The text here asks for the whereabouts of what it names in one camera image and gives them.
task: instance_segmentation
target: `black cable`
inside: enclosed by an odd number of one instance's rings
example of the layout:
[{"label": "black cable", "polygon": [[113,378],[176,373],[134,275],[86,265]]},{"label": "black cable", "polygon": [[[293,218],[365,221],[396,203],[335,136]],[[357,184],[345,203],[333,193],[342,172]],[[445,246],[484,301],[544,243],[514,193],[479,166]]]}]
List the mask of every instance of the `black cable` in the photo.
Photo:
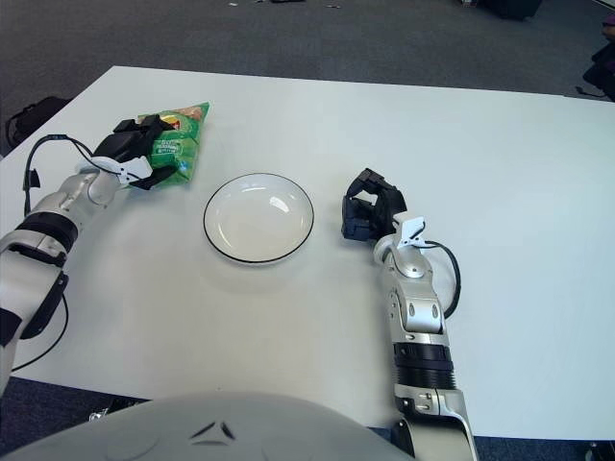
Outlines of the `black cable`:
[{"label": "black cable", "polygon": [[[91,159],[94,156],[94,154],[80,140],[75,139],[73,137],[70,137],[70,136],[68,136],[66,134],[48,134],[46,136],[43,136],[32,147],[32,149],[30,151],[30,154],[28,155],[28,159],[26,160],[26,170],[24,172],[24,178],[23,178],[23,190],[26,193],[26,199],[25,199],[24,204],[23,204],[23,214],[24,214],[24,216],[28,215],[28,213],[30,213],[30,211],[31,211],[30,189],[32,188],[32,186],[30,185],[30,180],[31,180],[30,168],[32,166],[32,159],[34,158],[35,152],[37,151],[37,149],[42,144],[44,144],[47,141],[70,141],[73,144],[73,146],[75,146],[75,149],[77,149],[77,151],[79,152],[81,157],[83,157],[88,163],[90,163],[91,165],[95,166],[99,170],[104,171],[105,173],[109,173],[109,174],[115,175],[115,176],[120,176],[119,173],[116,173],[114,171],[108,170],[107,168],[104,168],[104,167],[99,166],[96,163],[94,163],[92,161],[92,159]],[[134,176],[137,179],[140,179],[139,177],[137,177],[136,175],[132,175],[131,173],[129,173],[129,175]]]},{"label": "black cable", "polygon": [[66,313],[66,315],[64,317],[64,326],[61,329],[60,336],[58,336],[56,341],[54,341],[54,343],[51,346],[49,346],[45,352],[43,352],[41,355],[36,356],[32,360],[29,360],[26,363],[22,363],[21,365],[13,368],[11,370],[11,373],[16,372],[17,370],[21,370],[22,368],[25,368],[28,365],[32,365],[33,363],[35,363],[36,361],[40,360],[42,357],[47,355],[51,350],[53,350],[58,345],[58,343],[64,336],[64,333],[66,332],[66,328],[68,327],[68,303],[66,302],[66,297],[64,295],[61,295],[61,300],[64,302],[64,312]]},{"label": "black cable", "polygon": [[425,243],[429,246],[414,246],[416,248],[422,249],[440,248],[444,251],[444,253],[447,254],[449,259],[451,260],[451,264],[453,264],[453,272],[455,272],[455,292],[453,293],[453,298],[451,299],[451,305],[449,305],[449,307],[447,307],[447,309],[444,311],[444,318],[448,319],[457,309],[457,305],[459,304],[459,296],[461,295],[461,271],[459,270],[459,263],[457,262],[457,258],[455,257],[453,252],[441,243],[434,242],[433,240],[426,240]]}]

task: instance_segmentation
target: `snack bag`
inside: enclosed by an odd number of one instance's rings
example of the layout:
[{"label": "snack bag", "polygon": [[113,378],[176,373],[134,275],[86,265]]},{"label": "snack bag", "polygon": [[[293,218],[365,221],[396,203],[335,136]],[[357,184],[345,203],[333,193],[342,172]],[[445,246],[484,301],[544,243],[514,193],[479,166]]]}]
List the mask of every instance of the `snack bag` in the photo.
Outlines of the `snack bag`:
[{"label": "snack bag", "polygon": [[[208,110],[209,103],[203,103],[189,108],[159,112],[160,118],[173,125],[175,130],[162,132],[154,141],[148,160],[152,168],[172,165],[177,171],[158,186],[182,184],[192,179],[196,158],[199,155],[201,127]],[[140,115],[138,121],[141,122],[147,115],[152,114]]]}]

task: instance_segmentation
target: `black object on floor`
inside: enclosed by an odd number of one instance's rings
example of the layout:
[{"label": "black object on floor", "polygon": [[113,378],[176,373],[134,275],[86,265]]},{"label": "black object on floor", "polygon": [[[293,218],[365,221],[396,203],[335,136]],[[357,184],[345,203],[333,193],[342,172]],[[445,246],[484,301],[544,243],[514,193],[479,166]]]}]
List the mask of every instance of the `black object on floor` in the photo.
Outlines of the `black object on floor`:
[{"label": "black object on floor", "polygon": [[585,72],[583,80],[615,101],[615,43],[606,45],[592,56],[592,61],[595,64]]},{"label": "black object on floor", "polygon": [[17,147],[71,101],[72,99],[48,96],[13,115],[5,124],[5,136],[9,146],[12,149]]},{"label": "black object on floor", "polygon": [[487,7],[506,19],[523,20],[538,11],[542,0],[487,0]]}]

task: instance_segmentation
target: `table surface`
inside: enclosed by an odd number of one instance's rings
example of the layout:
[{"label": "table surface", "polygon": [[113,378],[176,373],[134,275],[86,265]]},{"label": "table surface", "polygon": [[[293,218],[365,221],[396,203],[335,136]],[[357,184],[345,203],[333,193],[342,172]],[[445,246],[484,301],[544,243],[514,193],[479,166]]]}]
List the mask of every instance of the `table surface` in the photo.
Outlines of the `table surface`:
[{"label": "table surface", "polygon": [[[341,197],[369,166],[459,260],[448,327],[475,434],[615,438],[615,105],[113,67],[0,162],[0,231],[22,219],[25,159],[41,135],[95,147],[121,119],[204,101],[192,183],[116,194],[65,266],[64,338],[17,376],[148,399],[286,394],[388,425],[397,412],[378,268],[367,244],[340,234]],[[41,147],[33,203],[78,161],[66,143]],[[275,265],[233,263],[203,231],[212,193],[251,172],[292,179],[314,205],[306,244]],[[451,271],[431,257],[447,303]],[[15,363],[62,322],[59,309]]]}]

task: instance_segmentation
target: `plate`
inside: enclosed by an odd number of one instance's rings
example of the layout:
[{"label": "plate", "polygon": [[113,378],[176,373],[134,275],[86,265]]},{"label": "plate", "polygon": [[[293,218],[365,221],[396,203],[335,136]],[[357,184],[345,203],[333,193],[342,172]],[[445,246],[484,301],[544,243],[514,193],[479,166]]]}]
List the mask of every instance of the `plate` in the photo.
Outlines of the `plate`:
[{"label": "plate", "polygon": [[211,245],[236,261],[278,261],[308,239],[314,208],[296,182],[269,173],[241,176],[220,187],[205,208]]}]

